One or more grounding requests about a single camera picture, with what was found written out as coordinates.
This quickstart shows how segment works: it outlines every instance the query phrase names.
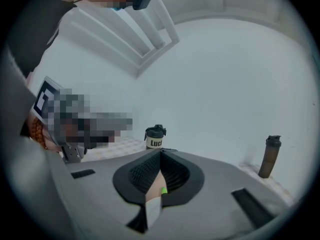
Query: person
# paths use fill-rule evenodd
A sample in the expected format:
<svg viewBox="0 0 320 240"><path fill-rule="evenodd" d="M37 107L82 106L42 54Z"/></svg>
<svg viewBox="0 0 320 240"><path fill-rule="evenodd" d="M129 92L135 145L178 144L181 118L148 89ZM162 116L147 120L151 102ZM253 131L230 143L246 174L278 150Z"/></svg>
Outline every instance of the person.
<svg viewBox="0 0 320 240"><path fill-rule="evenodd" d="M41 58L59 34L62 17L81 0L31 0L13 25L7 37L8 48L25 78L30 77ZM133 0L87 0L104 8L124 8ZM30 112L21 135L32 137L44 148L60 152L48 129Z"/></svg>

